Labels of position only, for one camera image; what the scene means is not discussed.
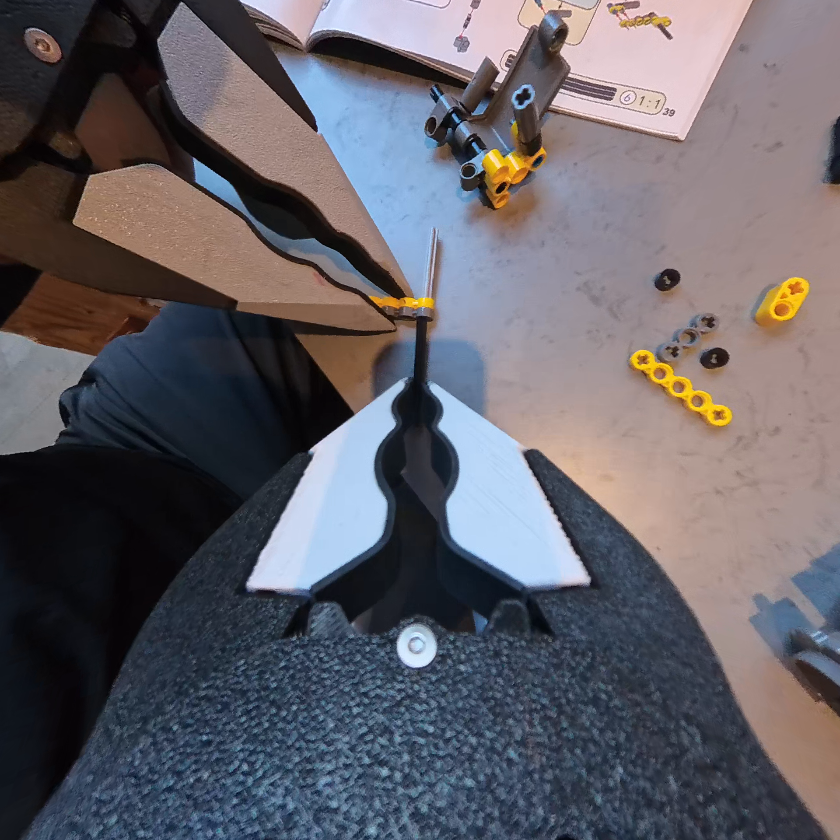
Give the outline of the grey desk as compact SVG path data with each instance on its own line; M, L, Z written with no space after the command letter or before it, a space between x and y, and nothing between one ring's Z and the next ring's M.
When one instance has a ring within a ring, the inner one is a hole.
M431 81L328 42L274 45L414 288L440 236L432 379L537 448L647 548L696 613L771 759L838 838L838 715L750 623L753 596L838 544L838 2L755 2L686 141L553 115L547 167L494 211L426 143ZM676 268L660 292L654 278ZM762 327L771 287L809 281ZM731 408L708 425L628 365L695 316L670 364ZM707 371L702 351L727 366Z

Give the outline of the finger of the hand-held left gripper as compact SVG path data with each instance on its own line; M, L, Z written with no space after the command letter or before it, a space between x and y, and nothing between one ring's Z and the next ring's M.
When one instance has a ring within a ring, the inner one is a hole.
M311 112L238 2L180 2L157 48L190 154L248 209L283 211L396 298L411 287Z
M159 164L91 175L74 225L232 299L242 312L329 331L392 333L368 297L269 247L241 214Z

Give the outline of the grey and yellow brick subassembly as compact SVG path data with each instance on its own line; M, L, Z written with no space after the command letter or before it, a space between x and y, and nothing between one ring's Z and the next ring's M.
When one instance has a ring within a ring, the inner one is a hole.
M495 209L510 190L546 161L543 121L571 67L561 50L569 34L558 10L531 26L507 74L492 90L500 69L486 57L459 94L433 85L434 107L424 124L426 137L447 144L459 162L462 191L480 191Z

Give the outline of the yellow five-hole beam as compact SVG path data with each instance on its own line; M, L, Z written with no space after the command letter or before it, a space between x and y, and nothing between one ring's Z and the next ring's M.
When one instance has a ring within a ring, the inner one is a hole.
M695 388L690 379L675 373L673 367L656 359L648 350L637 350L628 358L628 365L644 374L669 397L677 400L686 410L701 417L708 425L725 427L732 422L729 406L714 402L712 396Z
M434 320L435 300L431 297L370 297L386 317L400 321Z

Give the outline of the person's grey trouser leg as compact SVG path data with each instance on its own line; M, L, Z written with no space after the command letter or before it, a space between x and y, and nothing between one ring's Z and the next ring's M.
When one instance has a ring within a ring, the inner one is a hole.
M171 456L246 499L352 414L287 322L170 303L61 394L56 443Z

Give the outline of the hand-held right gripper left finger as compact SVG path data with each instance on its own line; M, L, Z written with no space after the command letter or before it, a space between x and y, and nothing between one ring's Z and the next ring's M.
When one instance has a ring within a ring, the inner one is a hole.
M396 581L395 503L376 457L402 379L315 444L246 582L248 592L380 599Z

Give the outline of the white instruction booklet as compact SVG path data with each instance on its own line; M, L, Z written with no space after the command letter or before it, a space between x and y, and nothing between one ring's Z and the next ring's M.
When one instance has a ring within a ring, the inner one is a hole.
M468 81L502 80L530 28L557 12L570 75L550 109L684 140L750 1L245 1L267 36L303 51L358 39Z

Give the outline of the long black axle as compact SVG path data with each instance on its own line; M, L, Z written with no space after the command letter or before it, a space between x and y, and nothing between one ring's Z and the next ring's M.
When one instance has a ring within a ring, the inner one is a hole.
M416 428L420 428L424 425L424 399L429 356L428 326L429 318L417 318L415 329L413 376L411 381L412 421L413 427Z

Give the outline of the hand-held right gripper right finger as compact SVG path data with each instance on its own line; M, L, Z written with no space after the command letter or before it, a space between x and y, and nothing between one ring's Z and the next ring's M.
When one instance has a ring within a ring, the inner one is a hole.
M482 616L506 600L592 578L514 438L435 383L425 389L431 466L442 489L437 572Z

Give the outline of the person's black top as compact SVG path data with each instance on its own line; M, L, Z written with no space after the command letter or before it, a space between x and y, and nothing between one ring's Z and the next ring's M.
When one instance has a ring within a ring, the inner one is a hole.
M83 750L134 639L243 503L180 458L55 444L1 457L1 837Z

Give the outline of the yellow two-hole beam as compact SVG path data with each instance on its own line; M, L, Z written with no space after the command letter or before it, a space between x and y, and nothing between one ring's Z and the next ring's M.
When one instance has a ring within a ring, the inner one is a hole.
M753 320L762 327L792 320L807 299L809 281L791 277L766 291L753 314Z

